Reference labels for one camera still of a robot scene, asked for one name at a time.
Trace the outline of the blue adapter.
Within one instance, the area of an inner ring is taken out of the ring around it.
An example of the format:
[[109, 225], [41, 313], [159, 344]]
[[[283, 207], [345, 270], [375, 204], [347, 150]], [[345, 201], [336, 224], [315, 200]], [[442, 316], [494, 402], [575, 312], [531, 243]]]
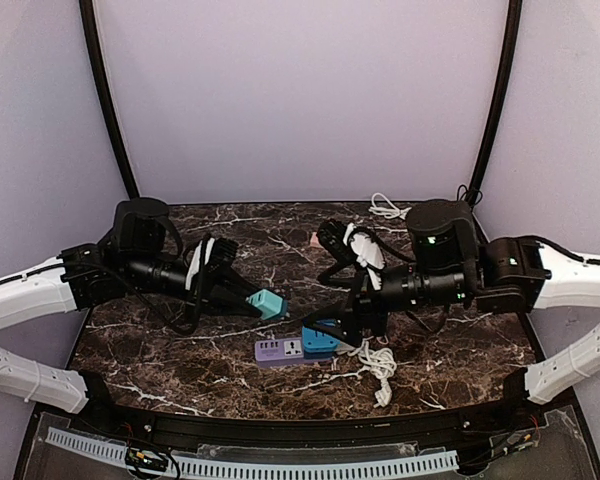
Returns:
[[302, 345], [305, 353], [327, 354], [333, 353], [339, 346], [340, 341], [326, 333], [302, 328]]

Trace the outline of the small teal plug adapter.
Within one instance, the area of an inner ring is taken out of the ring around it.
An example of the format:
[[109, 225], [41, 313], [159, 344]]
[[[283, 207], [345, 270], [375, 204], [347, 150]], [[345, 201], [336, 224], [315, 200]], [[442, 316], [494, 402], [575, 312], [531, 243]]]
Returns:
[[288, 302], [267, 289], [250, 295], [246, 301], [260, 311], [262, 320], [279, 320], [288, 316]]

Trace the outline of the purple power strip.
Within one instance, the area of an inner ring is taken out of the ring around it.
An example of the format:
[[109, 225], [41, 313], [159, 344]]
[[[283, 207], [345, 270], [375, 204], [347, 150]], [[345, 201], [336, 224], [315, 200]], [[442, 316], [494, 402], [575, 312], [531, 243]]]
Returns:
[[254, 356], [260, 368], [302, 364], [305, 360], [300, 337], [257, 341], [254, 344]]

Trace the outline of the white charger cube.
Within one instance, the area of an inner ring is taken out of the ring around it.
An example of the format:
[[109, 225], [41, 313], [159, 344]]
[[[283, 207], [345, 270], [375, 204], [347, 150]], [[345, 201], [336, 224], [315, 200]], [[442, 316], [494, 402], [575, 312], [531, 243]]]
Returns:
[[357, 347], [353, 347], [353, 346], [351, 346], [349, 344], [346, 344], [344, 342], [341, 342], [336, 347], [336, 349], [335, 349], [335, 353], [337, 355], [344, 355], [344, 354], [346, 354], [346, 355], [352, 356], [352, 355], [356, 355], [357, 351], [358, 351]]

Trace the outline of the dark blue cube socket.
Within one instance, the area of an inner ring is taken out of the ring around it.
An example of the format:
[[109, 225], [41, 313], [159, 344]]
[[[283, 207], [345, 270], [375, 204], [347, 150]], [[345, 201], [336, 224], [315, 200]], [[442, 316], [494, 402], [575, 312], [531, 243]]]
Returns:
[[329, 352], [304, 352], [304, 359], [307, 361], [328, 361], [331, 360], [334, 356], [333, 351]]

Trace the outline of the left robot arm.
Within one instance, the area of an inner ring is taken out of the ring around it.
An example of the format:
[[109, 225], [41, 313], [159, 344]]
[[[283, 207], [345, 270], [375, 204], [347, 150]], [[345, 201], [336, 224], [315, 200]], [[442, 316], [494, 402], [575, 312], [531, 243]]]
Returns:
[[[183, 302], [180, 319], [163, 317], [187, 336], [203, 315], [258, 318], [253, 284], [232, 267], [237, 244], [205, 235], [184, 246], [161, 200], [120, 202], [112, 228], [97, 243], [62, 251], [28, 270], [0, 279], [0, 331], [51, 314], [91, 309], [135, 296], [150, 310], [151, 294]], [[0, 393], [77, 414], [104, 402], [108, 390], [97, 374], [61, 370], [0, 347]]]

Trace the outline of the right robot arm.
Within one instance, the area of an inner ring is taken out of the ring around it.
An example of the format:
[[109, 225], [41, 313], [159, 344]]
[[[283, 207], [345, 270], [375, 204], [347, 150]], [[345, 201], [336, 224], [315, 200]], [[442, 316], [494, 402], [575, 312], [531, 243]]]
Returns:
[[[348, 296], [307, 315], [304, 327], [359, 347], [365, 332], [385, 335], [389, 314], [413, 317], [421, 307], [461, 305], [495, 314], [600, 308], [600, 258], [533, 235], [480, 243], [463, 200], [418, 203], [405, 223], [412, 256], [371, 229], [333, 219], [320, 225], [318, 241], [336, 262], [318, 280], [347, 289]], [[509, 375], [504, 391], [544, 405], [598, 371], [600, 323], [559, 353]]]

